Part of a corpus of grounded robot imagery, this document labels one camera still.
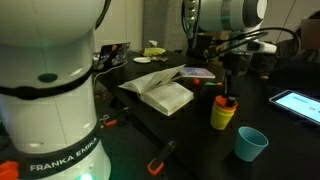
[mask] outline teal paper cup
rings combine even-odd
[[[235,154],[246,162],[252,162],[269,144],[265,135],[250,127],[240,127],[234,148]]]

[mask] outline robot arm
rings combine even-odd
[[[184,0],[183,24],[191,47],[196,34],[202,31],[230,31],[225,50],[209,48],[211,58],[219,57],[226,69],[224,96],[227,106],[233,106],[239,96],[240,78],[248,69],[253,53],[275,53],[276,46],[260,42],[267,33],[259,32],[267,9],[267,0]]]

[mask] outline open book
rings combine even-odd
[[[119,87],[140,94],[143,102],[170,116],[194,98],[193,92],[171,81],[184,66],[153,72]]]

